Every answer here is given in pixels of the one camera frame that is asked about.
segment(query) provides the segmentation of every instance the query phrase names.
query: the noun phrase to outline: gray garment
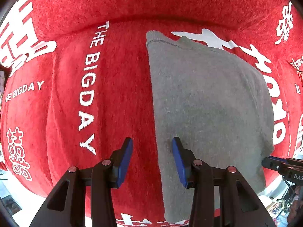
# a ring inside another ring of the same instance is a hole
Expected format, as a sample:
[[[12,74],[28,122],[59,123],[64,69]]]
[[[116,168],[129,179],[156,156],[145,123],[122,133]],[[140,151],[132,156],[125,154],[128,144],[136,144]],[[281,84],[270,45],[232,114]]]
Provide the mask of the gray garment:
[[[193,189],[182,187],[172,138],[210,166],[238,168],[256,193],[265,188],[261,161],[273,151],[274,114],[267,84],[227,51],[157,31],[146,35],[165,219],[189,219]],[[215,190],[219,208],[219,191]]]

